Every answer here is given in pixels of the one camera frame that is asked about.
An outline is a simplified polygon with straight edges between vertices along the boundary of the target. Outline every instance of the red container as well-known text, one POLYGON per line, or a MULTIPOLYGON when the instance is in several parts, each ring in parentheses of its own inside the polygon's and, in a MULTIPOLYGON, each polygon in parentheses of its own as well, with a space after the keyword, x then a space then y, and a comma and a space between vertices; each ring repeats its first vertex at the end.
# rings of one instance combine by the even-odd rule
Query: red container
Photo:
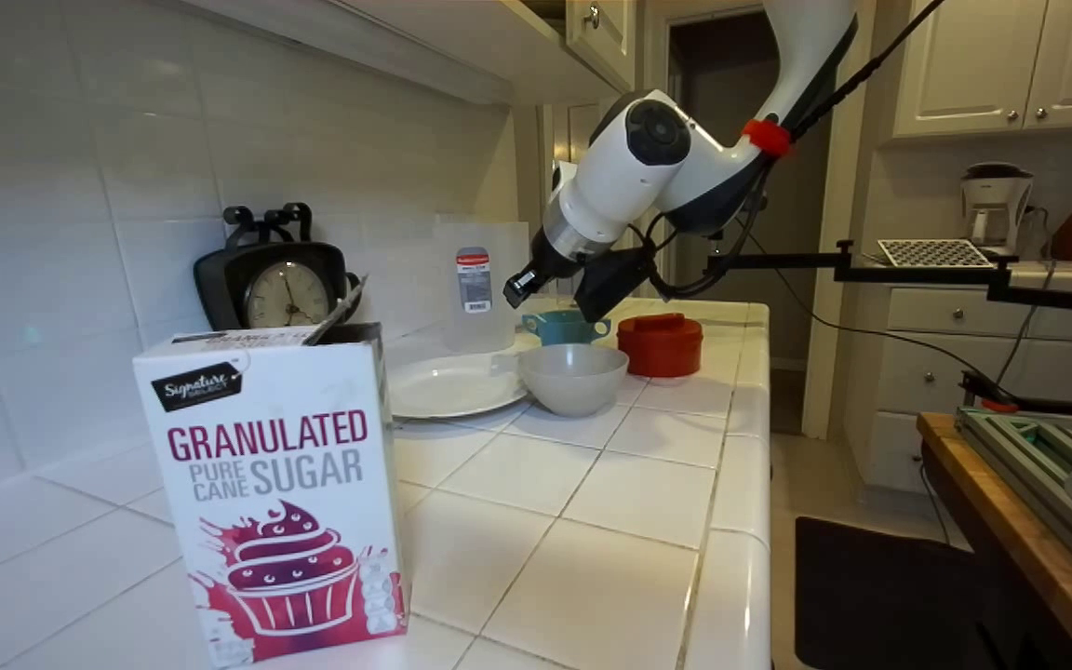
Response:
POLYGON ((701 324, 685 313, 632 315, 619 324, 619 350, 632 377, 694 377, 701 369, 701 324))

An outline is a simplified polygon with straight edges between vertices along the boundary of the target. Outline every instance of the doorway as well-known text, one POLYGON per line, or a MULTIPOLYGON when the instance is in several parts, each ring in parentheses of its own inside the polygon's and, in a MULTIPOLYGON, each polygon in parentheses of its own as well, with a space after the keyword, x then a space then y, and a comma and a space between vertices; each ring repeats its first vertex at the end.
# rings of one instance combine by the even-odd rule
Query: doorway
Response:
MULTIPOLYGON (((709 127, 723 144, 735 144, 742 127, 767 100, 779 52, 762 10, 681 21, 669 31, 669 72, 681 108, 709 127)), ((830 124, 819 124, 776 169, 767 210, 751 225, 745 253, 814 253, 823 229, 830 124)), ((709 266, 710 238, 681 235, 675 277, 695 279, 709 266)), ((789 272, 731 272, 702 297, 710 302, 767 302, 771 305, 771 423, 800 432, 805 369, 813 330, 813 267, 789 272)))

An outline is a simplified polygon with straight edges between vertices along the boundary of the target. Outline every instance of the white plate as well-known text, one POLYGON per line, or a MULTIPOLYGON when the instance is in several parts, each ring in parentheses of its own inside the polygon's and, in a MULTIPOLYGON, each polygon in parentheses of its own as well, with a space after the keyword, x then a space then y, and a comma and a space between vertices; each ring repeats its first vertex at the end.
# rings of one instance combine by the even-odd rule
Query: white plate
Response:
POLYGON ((391 415, 401 420, 448 420, 515 405, 524 400, 515 350, 431 356, 386 377, 391 415))

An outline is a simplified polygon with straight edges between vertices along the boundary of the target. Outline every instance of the cabinet handle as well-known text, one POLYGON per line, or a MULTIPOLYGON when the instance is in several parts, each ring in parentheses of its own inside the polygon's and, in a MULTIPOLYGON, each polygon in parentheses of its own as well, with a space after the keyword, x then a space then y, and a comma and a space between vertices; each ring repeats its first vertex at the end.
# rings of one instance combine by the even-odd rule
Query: cabinet handle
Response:
POLYGON ((588 31, 599 31, 602 28, 602 8, 599 5, 588 5, 583 19, 582 19, 588 31))

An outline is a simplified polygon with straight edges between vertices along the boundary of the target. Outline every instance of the wooden counter edge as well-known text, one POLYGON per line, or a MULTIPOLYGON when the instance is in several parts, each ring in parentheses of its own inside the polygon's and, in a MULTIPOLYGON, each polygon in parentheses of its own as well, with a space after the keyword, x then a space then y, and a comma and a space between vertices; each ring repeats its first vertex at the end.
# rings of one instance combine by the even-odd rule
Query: wooden counter edge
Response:
POLYGON ((1047 600, 1060 628, 1072 638, 1072 550, 1058 531, 994 472, 994 467, 960 438, 949 415, 919 415, 915 427, 928 456, 949 472, 989 531, 1006 544, 1030 587, 1047 600))

